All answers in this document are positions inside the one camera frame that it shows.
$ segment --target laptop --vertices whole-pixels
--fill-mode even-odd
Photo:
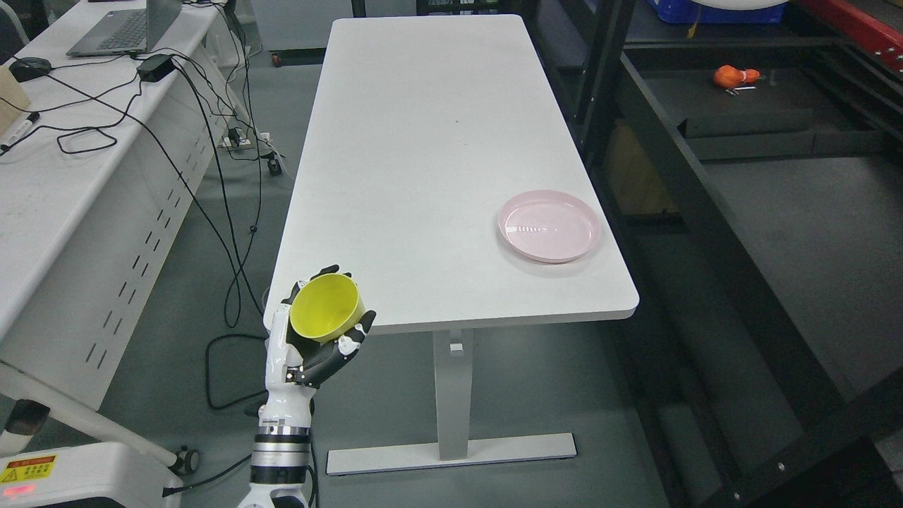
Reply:
[[[69,56],[147,53],[182,11],[182,0],[147,0],[145,9],[110,11],[88,31]]]

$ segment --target yellow bowl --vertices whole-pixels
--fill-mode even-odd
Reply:
[[[364,315],[358,285],[340,273],[308,282],[294,298],[289,323],[294,331],[318,343],[339,338]]]

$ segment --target white desk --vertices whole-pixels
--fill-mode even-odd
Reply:
[[[595,250],[544,265],[505,244],[499,209],[534,189],[587,202],[604,224]],[[438,444],[332,450],[329,474],[575,455],[570,434],[469,440],[473,328],[621,319],[638,304],[519,17],[333,25],[265,323],[295,280],[333,263],[377,311],[373,334],[433,332]]]
[[[65,56],[107,11],[143,7],[143,2],[89,4],[69,10],[18,56],[39,56],[62,66],[108,59]],[[219,93],[228,87],[201,47],[216,9],[184,7],[157,47],[191,55]],[[135,76],[140,62],[123,57],[97,66],[59,69],[52,76],[97,94]],[[203,83],[191,69],[192,80]],[[84,96],[49,78],[23,83],[32,109]],[[205,84],[199,85],[216,104]],[[124,108],[137,81],[104,96]],[[182,177],[196,190],[213,154],[204,116],[215,135],[225,119],[201,113],[178,73],[145,83],[129,113],[160,137]],[[120,117],[86,102],[43,113],[37,125],[104,125]],[[65,155],[44,130],[0,157],[0,391],[51,408],[51,416],[93,437],[124,441],[173,456],[101,418],[99,408],[175,234],[191,205],[185,185],[151,136],[131,119],[106,129],[110,148]],[[85,135],[80,147],[103,144]]]

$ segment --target computer mouse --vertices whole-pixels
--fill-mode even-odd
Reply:
[[[16,81],[22,83],[50,74],[53,71],[53,66],[49,60],[36,56],[26,56],[9,64],[9,71],[13,74]]]

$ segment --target black robotic finger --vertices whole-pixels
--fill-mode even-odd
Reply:
[[[331,265],[331,266],[328,266],[328,267],[320,270],[320,273],[311,277],[311,280],[314,280],[315,278],[317,278],[321,275],[326,275],[328,273],[338,273],[338,272],[339,272],[339,265]]]

